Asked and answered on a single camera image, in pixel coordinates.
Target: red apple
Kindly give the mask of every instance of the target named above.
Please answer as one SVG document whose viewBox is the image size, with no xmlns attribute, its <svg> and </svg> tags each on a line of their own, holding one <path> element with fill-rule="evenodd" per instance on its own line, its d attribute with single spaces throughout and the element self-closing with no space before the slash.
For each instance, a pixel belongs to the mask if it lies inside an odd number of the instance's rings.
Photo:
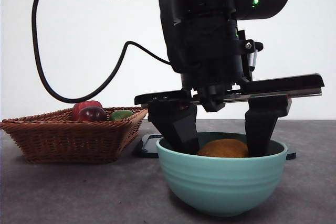
<svg viewBox="0 0 336 224">
<path fill-rule="evenodd" d="M 106 121 L 107 116 L 104 109 L 100 107 L 86 107 L 78 113 L 78 121 L 99 122 Z"/>
<path fill-rule="evenodd" d="M 75 106 L 73 106 L 72 108 L 71 119 L 74 121 L 78 120 L 79 111 L 81 111 L 81 109 L 84 109 L 90 106 L 103 108 L 101 103 L 97 101 L 85 101 L 85 102 L 76 103 Z"/>
</svg>

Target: mango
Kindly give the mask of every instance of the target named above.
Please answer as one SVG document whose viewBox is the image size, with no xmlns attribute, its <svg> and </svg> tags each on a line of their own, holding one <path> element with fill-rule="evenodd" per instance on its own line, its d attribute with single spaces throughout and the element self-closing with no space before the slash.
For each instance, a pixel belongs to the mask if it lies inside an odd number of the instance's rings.
<svg viewBox="0 0 336 224">
<path fill-rule="evenodd" d="M 124 118 L 128 118 L 131 115 L 133 115 L 133 112 L 130 110 L 117 110 L 110 114 L 109 120 L 110 121 L 121 120 Z"/>
</svg>

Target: wicker basket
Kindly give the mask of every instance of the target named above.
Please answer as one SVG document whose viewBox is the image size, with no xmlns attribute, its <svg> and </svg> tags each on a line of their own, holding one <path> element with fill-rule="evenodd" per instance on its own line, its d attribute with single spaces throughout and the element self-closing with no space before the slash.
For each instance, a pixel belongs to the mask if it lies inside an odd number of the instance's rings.
<svg viewBox="0 0 336 224">
<path fill-rule="evenodd" d="M 138 135 L 147 114 L 140 107 L 104 108 L 133 115 L 118 121 L 71 121 L 72 109 L 3 120 L 0 129 L 21 148 L 29 163 L 110 163 Z"/>
</svg>

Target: robotic arm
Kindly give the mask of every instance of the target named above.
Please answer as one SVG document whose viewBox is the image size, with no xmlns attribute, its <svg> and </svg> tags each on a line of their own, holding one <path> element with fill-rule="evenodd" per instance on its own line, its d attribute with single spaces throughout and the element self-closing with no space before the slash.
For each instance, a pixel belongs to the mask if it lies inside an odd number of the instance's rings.
<svg viewBox="0 0 336 224">
<path fill-rule="evenodd" d="M 237 21 L 276 15 L 287 0 L 159 0 L 167 54 L 181 74 L 182 90 L 135 98 L 148 108 L 149 120 L 172 147 L 198 151 L 196 105 L 217 112 L 227 102 L 248 101 L 246 135 L 250 156 L 263 156 L 279 117 L 289 112 L 292 97 L 321 94 L 318 74 L 253 81 L 263 44 L 246 40 Z M 233 85 L 240 90 L 232 90 Z M 191 96 L 191 90 L 197 95 Z"/>
</svg>

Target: ceramic bowl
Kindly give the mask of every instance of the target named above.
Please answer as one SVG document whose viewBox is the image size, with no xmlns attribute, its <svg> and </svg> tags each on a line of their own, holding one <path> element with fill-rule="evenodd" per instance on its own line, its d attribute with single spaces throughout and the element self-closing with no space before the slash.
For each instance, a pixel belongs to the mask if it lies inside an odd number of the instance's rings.
<svg viewBox="0 0 336 224">
<path fill-rule="evenodd" d="M 198 134 L 200 147 L 209 141 L 235 138 L 236 133 Z M 164 139 L 156 143 L 164 177 L 178 198 L 200 212 L 212 216 L 235 216 L 264 202 L 277 187 L 287 146 L 271 140 L 267 156 L 219 158 L 173 151 Z"/>
</svg>

